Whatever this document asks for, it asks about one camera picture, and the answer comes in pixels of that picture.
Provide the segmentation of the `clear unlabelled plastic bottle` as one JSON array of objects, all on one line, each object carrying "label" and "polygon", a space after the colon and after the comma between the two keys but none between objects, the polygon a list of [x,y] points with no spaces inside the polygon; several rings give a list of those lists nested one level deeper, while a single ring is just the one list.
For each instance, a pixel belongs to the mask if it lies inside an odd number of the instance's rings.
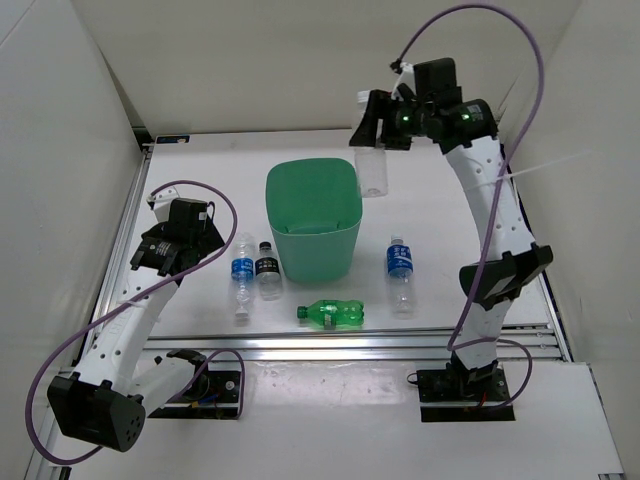
[{"label": "clear unlabelled plastic bottle", "polygon": [[[358,129],[369,98],[369,91],[359,91],[352,117],[352,133]],[[354,165],[363,198],[386,196],[388,193],[386,151],[371,147],[353,147]]]}]

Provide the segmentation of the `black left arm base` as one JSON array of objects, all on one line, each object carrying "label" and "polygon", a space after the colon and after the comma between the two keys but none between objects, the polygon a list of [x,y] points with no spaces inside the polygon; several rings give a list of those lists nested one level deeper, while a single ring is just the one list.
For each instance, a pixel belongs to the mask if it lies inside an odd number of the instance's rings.
[{"label": "black left arm base", "polygon": [[[238,370],[211,370],[209,365],[221,355],[231,355]],[[187,361],[195,379],[149,418],[187,420],[239,420],[244,410],[246,366],[241,354],[231,348],[215,350],[206,357],[195,350],[176,349],[166,358]]]}]

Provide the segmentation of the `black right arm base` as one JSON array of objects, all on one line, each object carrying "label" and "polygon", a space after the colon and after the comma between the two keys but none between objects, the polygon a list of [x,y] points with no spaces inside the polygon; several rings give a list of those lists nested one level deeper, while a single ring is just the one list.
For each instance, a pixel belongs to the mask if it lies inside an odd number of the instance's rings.
[{"label": "black right arm base", "polygon": [[515,421],[505,372],[494,362],[480,378],[457,358],[439,369],[419,369],[406,377],[418,389],[422,423]]}]

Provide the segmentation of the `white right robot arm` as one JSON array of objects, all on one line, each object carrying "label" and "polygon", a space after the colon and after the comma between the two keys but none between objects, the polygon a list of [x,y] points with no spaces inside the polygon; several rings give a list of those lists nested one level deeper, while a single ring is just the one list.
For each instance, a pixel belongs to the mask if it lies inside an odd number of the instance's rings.
[{"label": "white right robot arm", "polygon": [[497,124],[487,103],[465,101],[458,87],[418,99],[384,90],[359,93],[351,147],[409,150],[416,137],[436,144],[453,169],[471,210],[481,246],[479,260],[461,268],[467,298],[447,345],[451,359],[431,373],[436,400],[470,400],[497,379],[497,343],[504,320],[524,286],[553,260],[536,242],[503,175]]}]

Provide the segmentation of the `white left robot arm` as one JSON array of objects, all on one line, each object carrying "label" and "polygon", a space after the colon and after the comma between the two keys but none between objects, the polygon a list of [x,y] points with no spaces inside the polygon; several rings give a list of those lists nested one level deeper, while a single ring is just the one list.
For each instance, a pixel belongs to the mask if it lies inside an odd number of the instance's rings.
[{"label": "white left robot arm", "polygon": [[149,414],[173,398],[200,400],[208,394],[206,358],[194,350],[173,350],[141,375],[134,370],[182,272],[223,245],[205,213],[194,220],[161,222],[144,233],[127,280],[137,297],[113,310],[71,375],[55,377],[47,389],[64,435],[126,452]]}]

